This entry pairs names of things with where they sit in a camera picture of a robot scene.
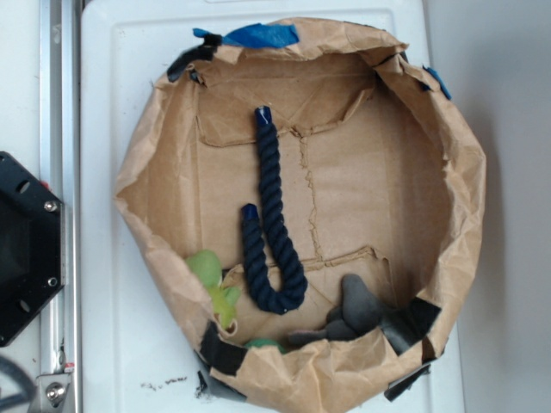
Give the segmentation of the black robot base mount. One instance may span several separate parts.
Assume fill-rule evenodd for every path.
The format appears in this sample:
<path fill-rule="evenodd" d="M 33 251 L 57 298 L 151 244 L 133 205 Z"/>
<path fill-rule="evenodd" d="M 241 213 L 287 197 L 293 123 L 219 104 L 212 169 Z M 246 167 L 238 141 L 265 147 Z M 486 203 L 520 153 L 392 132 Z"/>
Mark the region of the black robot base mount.
<path fill-rule="evenodd" d="M 1 346 L 62 289 L 63 202 L 1 153 Z"/>

